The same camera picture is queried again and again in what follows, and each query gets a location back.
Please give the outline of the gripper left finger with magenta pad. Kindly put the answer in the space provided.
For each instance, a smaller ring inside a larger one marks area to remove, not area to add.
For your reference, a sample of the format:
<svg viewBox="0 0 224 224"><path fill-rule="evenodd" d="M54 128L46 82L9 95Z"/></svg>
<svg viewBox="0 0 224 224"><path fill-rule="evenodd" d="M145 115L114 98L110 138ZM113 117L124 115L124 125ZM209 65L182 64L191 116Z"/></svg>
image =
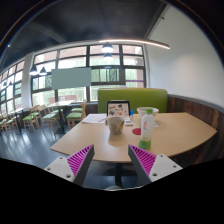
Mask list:
<svg viewBox="0 0 224 224"><path fill-rule="evenodd" d="M82 186L94 154L94 145L89 145L68 157L59 156L45 171Z"/></svg>

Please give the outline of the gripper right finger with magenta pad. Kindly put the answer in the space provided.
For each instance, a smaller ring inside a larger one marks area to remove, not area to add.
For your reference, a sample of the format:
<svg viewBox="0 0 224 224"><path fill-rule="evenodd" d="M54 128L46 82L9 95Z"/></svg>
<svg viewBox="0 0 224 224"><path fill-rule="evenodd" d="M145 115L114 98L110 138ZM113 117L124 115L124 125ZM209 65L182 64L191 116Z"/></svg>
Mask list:
<svg viewBox="0 0 224 224"><path fill-rule="evenodd" d="M128 155L136 169L140 186L145 186L182 169L166 155L154 155L137 146L129 145Z"/></svg>

